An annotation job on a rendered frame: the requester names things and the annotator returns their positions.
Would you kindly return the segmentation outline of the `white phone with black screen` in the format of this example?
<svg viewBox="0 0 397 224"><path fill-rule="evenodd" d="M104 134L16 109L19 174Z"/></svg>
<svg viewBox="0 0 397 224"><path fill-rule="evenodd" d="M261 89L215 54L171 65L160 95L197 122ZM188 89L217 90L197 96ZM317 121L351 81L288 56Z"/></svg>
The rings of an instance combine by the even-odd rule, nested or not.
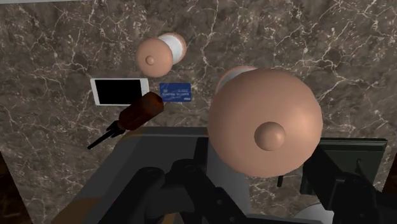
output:
<svg viewBox="0 0 397 224"><path fill-rule="evenodd" d="M97 106L126 106L150 91L147 78L91 78Z"/></svg>

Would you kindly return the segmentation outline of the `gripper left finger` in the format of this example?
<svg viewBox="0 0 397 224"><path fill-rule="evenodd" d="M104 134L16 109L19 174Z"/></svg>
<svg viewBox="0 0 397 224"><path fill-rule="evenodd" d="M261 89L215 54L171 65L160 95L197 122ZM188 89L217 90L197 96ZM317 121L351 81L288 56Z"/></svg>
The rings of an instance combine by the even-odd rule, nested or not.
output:
<svg viewBox="0 0 397 224"><path fill-rule="evenodd" d="M162 224L167 214L183 213L186 224L249 224L230 196L214 186L192 159L177 160L166 174L139 169L105 214L105 224Z"/></svg>

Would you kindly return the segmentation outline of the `large peach domed lid jar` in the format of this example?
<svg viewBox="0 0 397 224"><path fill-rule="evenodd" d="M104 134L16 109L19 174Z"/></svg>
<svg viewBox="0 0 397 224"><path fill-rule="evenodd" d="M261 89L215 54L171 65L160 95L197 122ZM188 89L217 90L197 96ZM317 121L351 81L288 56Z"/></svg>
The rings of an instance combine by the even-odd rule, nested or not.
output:
<svg viewBox="0 0 397 224"><path fill-rule="evenodd" d="M287 72L238 67L226 73L209 110L219 158L247 176L282 176L314 152L323 129L312 90Z"/></svg>

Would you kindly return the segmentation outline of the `white rounded object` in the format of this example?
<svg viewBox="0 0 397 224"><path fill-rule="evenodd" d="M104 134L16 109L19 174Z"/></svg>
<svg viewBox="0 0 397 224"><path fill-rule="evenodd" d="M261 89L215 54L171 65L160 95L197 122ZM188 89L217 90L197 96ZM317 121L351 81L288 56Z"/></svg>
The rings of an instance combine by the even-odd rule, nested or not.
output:
<svg viewBox="0 0 397 224"><path fill-rule="evenodd" d="M301 210L295 218L314 220L315 224L332 224L334 212L326 210L322 204L314 204Z"/></svg>

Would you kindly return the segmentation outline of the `blue card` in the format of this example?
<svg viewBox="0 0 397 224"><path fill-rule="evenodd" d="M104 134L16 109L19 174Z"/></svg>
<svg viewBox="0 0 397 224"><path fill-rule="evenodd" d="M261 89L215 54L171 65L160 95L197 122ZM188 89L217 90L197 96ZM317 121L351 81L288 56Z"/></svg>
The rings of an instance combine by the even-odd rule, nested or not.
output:
<svg viewBox="0 0 397 224"><path fill-rule="evenodd" d="M160 83L159 90L164 102L190 102L192 100L190 83Z"/></svg>

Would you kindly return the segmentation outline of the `dark green box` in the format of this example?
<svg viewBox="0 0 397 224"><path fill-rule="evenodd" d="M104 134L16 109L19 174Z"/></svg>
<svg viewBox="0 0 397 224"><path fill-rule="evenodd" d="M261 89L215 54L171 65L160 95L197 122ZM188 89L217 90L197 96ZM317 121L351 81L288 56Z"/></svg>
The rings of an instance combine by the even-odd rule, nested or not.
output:
<svg viewBox="0 0 397 224"><path fill-rule="evenodd" d="M373 183L386 150L384 138L324 137L304 163L300 193L314 195L312 181L334 184L344 173Z"/></svg>

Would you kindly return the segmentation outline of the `small peach domed lid jar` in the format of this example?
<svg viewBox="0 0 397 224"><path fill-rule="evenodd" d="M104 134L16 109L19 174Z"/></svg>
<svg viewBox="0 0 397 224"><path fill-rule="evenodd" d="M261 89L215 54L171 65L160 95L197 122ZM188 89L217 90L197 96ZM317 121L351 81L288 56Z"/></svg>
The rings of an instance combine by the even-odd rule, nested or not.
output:
<svg viewBox="0 0 397 224"><path fill-rule="evenodd" d="M137 66L144 75L159 78L183 60L186 51L186 41L181 35L175 32L165 33L139 44L136 51Z"/></svg>

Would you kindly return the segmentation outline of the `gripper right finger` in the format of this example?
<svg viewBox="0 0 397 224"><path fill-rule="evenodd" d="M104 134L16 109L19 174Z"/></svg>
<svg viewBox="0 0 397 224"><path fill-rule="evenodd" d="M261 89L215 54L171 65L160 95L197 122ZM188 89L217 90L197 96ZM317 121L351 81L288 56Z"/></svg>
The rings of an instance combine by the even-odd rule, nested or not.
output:
<svg viewBox="0 0 397 224"><path fill-rule="evenodd" d="M322 148L304 163L303 175L334 212L332 224L397 224L397 195L378 191L362 172L342 171Z"/></svg>

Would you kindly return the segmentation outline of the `brown handled screwdriver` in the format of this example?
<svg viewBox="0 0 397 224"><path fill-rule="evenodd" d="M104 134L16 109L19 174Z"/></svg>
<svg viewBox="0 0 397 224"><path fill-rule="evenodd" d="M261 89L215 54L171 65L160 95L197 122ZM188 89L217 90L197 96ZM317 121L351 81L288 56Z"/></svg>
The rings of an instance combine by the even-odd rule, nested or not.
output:
<svg viewBox="0 0 397 224"><path fill-rule="evenodd" d="M124 134L126 130L136 130L164 110L162 98L154 92L148 92L136 99L130 106L125 108L107 129L106 133L87 146L88 150L97 146L109 137Z"/></svg>

